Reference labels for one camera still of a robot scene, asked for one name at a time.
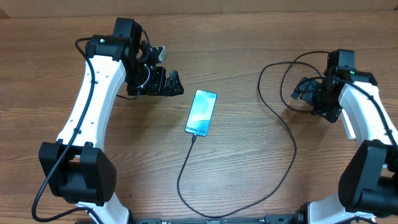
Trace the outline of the Samsung Galaxy smartphone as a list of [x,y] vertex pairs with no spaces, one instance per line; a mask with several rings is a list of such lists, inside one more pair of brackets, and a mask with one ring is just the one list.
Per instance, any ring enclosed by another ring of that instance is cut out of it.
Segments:
[[211,119],[216,105],[217,94],[197,90],[185,125],[185,132],[206,137],[210,128]]

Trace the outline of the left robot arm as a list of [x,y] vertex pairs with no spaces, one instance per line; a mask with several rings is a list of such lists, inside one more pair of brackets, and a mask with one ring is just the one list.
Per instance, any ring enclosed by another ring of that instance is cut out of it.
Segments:
[[122,84],[127,99],[141,95],[184,93],[176,71],[162,66],[165,47],[153,47],[133,19],[116,19],[111,35],[85,39],[80,50],[85,75],[71,115],[55,142],[43,142],[39,161],[43,188],[85,211],[94,223],[132,223],[131,211],[119,201],[116,168],[104,153],[104,137]]

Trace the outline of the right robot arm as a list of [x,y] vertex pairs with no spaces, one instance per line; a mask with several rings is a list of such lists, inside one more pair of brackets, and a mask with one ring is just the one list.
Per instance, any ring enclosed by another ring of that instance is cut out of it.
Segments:
[[355,68],[354,52],[328,53],[324,74],[302,78],[291,94],[334,123],[341,118],[358,150],[342,173],[338,191],[305,203],[291,223],[374,223],[376,217],[397,215],[397,129],[387,115],[372,73]]

